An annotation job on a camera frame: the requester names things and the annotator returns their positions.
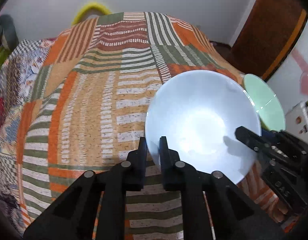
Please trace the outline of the white bowl black dots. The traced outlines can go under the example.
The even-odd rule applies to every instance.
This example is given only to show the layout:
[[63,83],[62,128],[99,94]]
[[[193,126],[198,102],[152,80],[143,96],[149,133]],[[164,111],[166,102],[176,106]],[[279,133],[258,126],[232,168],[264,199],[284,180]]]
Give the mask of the white bowl black dots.
[[156,165],[159,139],[166,137],[182,161],[205,173],[221,171],[237,184],[256,161],[255,153],[235,137],[241,126],[261,133],[246,91],[223,74],[190,70],[156,92],[146,113],[145,138]]

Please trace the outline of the grey stuffed shark toy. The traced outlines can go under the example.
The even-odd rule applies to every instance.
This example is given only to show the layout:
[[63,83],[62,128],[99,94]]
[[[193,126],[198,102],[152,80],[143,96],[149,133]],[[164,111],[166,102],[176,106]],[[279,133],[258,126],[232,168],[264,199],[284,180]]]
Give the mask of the grey stuffed shark toy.
[[9,51],[13,51],[19,44],[13,19],[9,15],[0,16],[0,44]]

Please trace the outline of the brown wooden door frame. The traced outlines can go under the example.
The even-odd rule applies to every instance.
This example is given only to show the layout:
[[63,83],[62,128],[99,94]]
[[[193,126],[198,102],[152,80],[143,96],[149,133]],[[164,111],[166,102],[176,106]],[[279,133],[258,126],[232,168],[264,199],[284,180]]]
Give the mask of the brown wooden door frame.
[[229,62],[245,74],[268,80],[294,48],[307,20],[299,0],[256,0]]

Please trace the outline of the mint green bowl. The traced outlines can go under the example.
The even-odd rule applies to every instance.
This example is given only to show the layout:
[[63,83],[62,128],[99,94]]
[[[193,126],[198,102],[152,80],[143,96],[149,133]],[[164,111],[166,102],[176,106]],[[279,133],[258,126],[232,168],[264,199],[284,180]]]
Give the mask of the mint green bowl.
[[268,131],[285,130],[285,114],[273,90],[260,77],[246,74],[243,87],[254,103],[260,123]]

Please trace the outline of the white case with stickers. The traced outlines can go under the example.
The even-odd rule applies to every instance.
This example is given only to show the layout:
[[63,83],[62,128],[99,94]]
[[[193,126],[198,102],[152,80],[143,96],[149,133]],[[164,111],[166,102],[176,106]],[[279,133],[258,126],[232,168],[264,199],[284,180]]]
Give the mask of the white case with stickers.
[[285,121],[286,131],[308,144],[308,100],[288,111]]

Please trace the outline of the striped patchwork tablecloth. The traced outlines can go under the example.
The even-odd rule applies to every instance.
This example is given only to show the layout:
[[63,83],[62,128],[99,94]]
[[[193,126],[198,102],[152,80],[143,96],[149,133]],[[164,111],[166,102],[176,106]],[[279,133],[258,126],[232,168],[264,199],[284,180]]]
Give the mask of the striped patchwork tablecloth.
[[[125,161],[145,138],[158,89],[190,70],[239,72],[194,26],[156,12],[123,12],[60,34],[23,107],[17,140],[20,204],[27,227],[84,172]],[[261,182],[240,188],[255,204]],[[265,213],[266,205],[257,204]],[[124,239],[184,239],[181,197],[162,185],[147,148],[144,187],[127,191]]]

